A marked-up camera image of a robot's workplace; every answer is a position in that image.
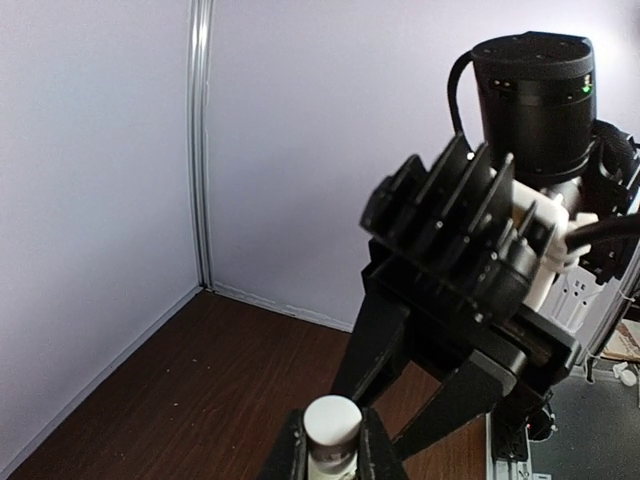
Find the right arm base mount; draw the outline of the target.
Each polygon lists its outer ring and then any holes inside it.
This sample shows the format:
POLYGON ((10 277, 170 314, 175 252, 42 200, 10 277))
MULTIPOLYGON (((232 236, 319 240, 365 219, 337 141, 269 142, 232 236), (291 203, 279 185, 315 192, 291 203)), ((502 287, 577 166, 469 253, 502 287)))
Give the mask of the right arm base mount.
POLYGON ((526 462, 530 459, 530 442, 544 442, 557 431, 556 415, 549 401, 536 407, 520 423, 508 421, 500 411, 491 415, 491 421, 494 461, 526 462))

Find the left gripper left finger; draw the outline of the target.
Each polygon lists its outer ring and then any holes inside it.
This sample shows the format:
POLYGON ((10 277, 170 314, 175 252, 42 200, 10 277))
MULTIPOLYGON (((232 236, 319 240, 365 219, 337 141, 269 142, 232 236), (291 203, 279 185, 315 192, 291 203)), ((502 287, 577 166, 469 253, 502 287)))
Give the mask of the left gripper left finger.
POLYGON ((258 480, 306 479, 306 432, 304 412, 292 410, 264 461, 258 480))

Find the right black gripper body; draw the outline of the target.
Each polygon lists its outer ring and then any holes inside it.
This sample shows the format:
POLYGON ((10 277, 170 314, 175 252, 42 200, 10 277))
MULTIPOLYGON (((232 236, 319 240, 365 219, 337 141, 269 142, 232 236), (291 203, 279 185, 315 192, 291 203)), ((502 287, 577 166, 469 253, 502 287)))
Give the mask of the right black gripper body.
POLYGON ((379 292, 410 310, 404 343, 407 365, 415 363, 440 385, 475 350, 501 363, 523 352, 527 367, 521 378, 545 397, 544 403, 552 387, 569 375, 580 352, 578 341, 531 309, 520 307, 502 326, 478 323, 419 292, 409 278, 414 268, 378 242, 370 241, 369 255, 362 272, 365 294, 379 292))

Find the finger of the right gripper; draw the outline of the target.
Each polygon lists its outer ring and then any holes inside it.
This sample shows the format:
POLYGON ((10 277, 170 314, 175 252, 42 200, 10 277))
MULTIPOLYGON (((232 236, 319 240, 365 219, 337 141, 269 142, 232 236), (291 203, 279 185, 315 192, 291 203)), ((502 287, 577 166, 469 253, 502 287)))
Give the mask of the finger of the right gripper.
POLYGON ((394 438, 397 456, 406 460, 486 413, 500 411, 522 422, 545 397, 524 382, 527 357, 517 351, 501 363, 473 351, 394 438))
POLYGON ((406 324, 410 310, 379 292, 365 294, 330 392, 372 405, 408 363, 406 324))

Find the white nail polish bottle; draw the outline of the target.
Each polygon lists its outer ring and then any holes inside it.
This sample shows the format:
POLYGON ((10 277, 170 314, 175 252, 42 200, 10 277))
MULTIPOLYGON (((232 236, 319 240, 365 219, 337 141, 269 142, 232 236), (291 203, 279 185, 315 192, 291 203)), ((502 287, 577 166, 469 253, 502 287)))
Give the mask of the white nail polish bottle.
POLYGON ((308 480, 354 480, 357 476, 356 450, 311 449, 307 456, 308 480))

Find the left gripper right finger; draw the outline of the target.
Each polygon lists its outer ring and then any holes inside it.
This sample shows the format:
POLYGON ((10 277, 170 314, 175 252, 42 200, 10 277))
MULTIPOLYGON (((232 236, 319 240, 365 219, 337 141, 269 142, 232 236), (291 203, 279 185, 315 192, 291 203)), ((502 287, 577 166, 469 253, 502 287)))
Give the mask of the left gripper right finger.
POLYGON ((357 478, 361 480, 408 480, 396 456, 382 420, 373 408, 362 410, 359 432, 357 478))

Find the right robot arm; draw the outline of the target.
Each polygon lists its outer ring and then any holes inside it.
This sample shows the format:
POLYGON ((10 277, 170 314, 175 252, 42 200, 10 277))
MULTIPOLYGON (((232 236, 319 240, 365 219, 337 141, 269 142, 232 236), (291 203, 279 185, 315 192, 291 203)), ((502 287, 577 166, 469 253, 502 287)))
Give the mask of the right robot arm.
POLYGON ((332 392, 372 405, 416 364, 436 393, 393 439, 408 459, 483 414, 501 457, 578 362, 590 313, 639 293, 639 146, 596 116, 589 39, 493 38, 447 82, 454 135, 371 194, 365 296, 332 392))

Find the white nail polish cap brush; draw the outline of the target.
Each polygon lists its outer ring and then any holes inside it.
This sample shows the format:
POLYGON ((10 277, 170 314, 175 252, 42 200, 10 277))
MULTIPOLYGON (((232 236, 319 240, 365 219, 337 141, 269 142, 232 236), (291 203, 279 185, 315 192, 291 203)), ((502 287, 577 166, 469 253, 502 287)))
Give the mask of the white nail polish cap brush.
POLYGON ((362 413, 350 399, 325 395, 314 400, 303 414, 307 436, 322 447, 347 445, 359 434, 362 413))

